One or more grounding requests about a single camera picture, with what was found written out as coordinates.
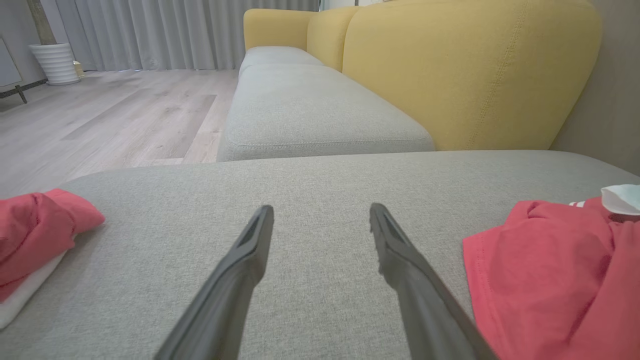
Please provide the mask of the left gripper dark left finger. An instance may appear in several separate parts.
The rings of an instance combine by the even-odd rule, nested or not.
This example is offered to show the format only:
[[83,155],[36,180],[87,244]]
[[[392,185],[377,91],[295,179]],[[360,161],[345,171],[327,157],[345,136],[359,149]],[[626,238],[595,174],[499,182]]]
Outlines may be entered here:
[[266,272],[274,208],[259,207],[155,354],[156,360],[235,360],[253,291]]

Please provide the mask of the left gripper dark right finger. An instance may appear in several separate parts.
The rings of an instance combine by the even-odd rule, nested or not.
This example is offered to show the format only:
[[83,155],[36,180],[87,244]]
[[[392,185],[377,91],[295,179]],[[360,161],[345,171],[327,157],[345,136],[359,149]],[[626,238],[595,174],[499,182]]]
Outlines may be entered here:
[[491,349],[437,272],[381,203],[370,207],[379,273],[395,290],[414,360],[495,360]]

